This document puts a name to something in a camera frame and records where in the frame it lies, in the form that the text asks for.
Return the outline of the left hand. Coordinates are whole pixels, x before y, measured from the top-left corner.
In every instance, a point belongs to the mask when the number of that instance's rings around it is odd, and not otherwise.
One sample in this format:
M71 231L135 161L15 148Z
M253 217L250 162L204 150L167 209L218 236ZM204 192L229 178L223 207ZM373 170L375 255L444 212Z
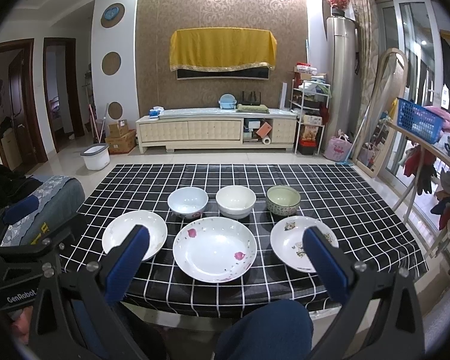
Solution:
M33 307L28 306L18 311L17 318L13 321L11 328L14 336L23 344L28 345L30 326L32 321Z

